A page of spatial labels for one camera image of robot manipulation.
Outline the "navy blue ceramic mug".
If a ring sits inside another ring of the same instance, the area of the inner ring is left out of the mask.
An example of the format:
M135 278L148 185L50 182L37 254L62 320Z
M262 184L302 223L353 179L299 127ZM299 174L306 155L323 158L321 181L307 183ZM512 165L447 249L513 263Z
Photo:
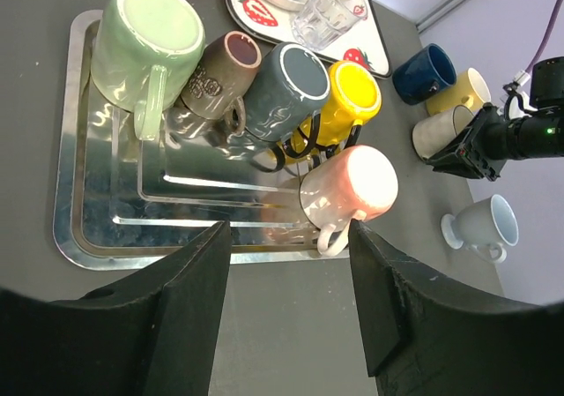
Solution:
M430 99L456 83L456 69L447 53L431 43L392 74L397 94L408 105Z

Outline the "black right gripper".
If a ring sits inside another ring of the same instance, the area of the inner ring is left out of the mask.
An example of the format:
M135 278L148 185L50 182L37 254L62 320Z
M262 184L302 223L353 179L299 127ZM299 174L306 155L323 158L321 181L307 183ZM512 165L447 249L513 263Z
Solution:
M519 160L516 149L520 118L507 119L487 103L468 125L425 163L435 172L468 179L495 181L509 160Z

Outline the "pink ceramic mug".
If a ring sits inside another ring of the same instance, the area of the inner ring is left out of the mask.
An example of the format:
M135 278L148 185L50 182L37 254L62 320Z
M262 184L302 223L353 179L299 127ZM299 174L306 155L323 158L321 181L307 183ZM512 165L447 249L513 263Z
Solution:
M353 220L372 220L393 206L398 195L396 170L372 146L348 147L305 175L300 186L302 211L319 229L316 248L335 257L348 244Z

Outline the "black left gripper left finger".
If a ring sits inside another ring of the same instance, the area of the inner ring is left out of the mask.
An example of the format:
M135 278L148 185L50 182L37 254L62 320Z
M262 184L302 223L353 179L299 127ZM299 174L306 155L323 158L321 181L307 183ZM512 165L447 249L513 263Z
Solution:
M232 249L219 222L77 300L1 292L4 395L205 395Z

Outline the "cream mug black handle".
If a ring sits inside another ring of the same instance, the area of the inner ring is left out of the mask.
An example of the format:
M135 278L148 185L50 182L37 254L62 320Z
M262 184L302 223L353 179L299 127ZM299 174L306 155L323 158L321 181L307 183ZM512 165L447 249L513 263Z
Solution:
M473 113L464 105L455 106L419 121L412 129L416 154L427 160L445 148L472 121Z

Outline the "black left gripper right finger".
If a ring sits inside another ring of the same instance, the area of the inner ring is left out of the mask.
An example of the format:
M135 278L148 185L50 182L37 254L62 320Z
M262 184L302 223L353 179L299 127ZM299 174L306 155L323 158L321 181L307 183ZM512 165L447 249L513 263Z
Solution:
M367 373L381 395L560 395L563 306L473 288L348 232Z

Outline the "pale yellow ceramic mug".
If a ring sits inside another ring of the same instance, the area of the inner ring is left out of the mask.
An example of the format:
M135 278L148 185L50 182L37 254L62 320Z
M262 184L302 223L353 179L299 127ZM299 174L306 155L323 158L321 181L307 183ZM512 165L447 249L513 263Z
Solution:
M456 83L453 86L427 100L426 108L430 116L440 114L458 105L463 105L472 113L476 113L491 99L484 78L476 69L469 68L457 75Z

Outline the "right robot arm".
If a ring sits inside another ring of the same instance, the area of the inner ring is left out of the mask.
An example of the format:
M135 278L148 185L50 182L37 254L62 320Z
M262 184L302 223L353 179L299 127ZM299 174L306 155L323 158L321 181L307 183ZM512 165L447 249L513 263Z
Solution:
M517 92L504 86L503 113L486 103L461 133L426 160L436 172L491 182L506 162L559 158L563 155L563 58L536 63L531 77L531 108Z

